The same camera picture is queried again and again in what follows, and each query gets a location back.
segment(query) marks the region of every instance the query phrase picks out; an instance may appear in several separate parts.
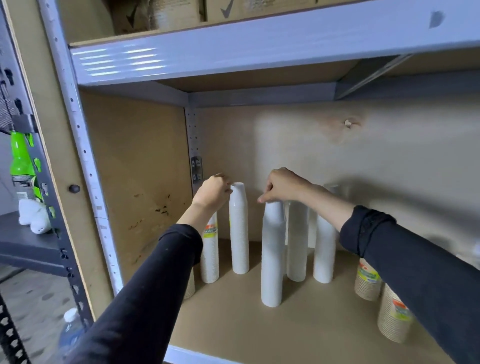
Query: green bottle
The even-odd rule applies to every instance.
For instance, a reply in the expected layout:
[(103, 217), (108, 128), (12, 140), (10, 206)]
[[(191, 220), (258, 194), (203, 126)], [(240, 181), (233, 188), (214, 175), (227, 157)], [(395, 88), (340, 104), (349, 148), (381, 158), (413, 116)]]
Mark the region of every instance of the green bottle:
[(10, 175), (17, 192), (18, 199), (28, 198), (35, 200), (32, 178), (35, 176), (33, 164), (28, 155), (25, 135), (19, 132), (12, 132), (12, 164)]

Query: floor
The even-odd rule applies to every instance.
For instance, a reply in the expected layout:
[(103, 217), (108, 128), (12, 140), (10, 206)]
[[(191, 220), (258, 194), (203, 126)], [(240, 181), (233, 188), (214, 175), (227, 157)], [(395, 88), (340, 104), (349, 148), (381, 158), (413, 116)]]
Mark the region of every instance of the floor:
[[(0, 281), (15, 268), (0, 265)], [(68, 280), (24, 270), (0, 284), (0, 292), (32, 364), (51, 364), (63, 314), (75, 307)], [(0, 350), (0, 364), (8, 364)]]

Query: water bottle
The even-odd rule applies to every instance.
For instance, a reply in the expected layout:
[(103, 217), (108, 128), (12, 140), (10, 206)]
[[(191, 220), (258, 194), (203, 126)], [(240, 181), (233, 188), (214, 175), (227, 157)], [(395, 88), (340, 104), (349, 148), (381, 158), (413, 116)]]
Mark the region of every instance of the water bottle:
[(59, 350), (56, 363), (63, 363), (68, 354), (78, 344), (80, 337), (85, 333), (85, 329), (78, 315), (76, 308), (72, 308), (63, 315), (65, 325), (60, 333)]

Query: plastic bottle cap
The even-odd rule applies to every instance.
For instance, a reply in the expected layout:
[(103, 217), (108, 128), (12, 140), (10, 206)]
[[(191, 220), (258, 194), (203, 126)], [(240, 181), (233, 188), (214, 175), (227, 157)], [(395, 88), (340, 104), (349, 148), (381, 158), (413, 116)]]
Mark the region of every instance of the plastic bottle cap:
[(71, 308), (63, 315), (63, 319), (65, 322), (73, 322), (77, 318), (78, 313), (76, 308)]

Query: rolled sleeve cuff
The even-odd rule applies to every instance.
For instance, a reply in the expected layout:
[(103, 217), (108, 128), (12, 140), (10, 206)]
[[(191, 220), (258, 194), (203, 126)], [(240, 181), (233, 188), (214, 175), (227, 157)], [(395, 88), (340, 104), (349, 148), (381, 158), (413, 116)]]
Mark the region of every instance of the rolled sleeve cuff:
[(349, 252), (364, 257), (375, 229), (386, 221), (396, 220), (383, 212), (371, 210), (365, 206), (356, 206), (352, 216), (340, 231), (340, 244)]
[(198, 263), (200, 263), (200, 256), (202, 255), (204, 243), (202, 237), (197, 230), (187, 224), (173, 224), (167, 229), (167, 231), (165, 231), (162, 236), (160, 236), (160, 239), (162, 239), (165, 235), (168, 234), (180, 234), (186, 237), (187, 241), (192, 245), (193, 251), (195, 253), (195, 260), (193, 265), (197, 265)]

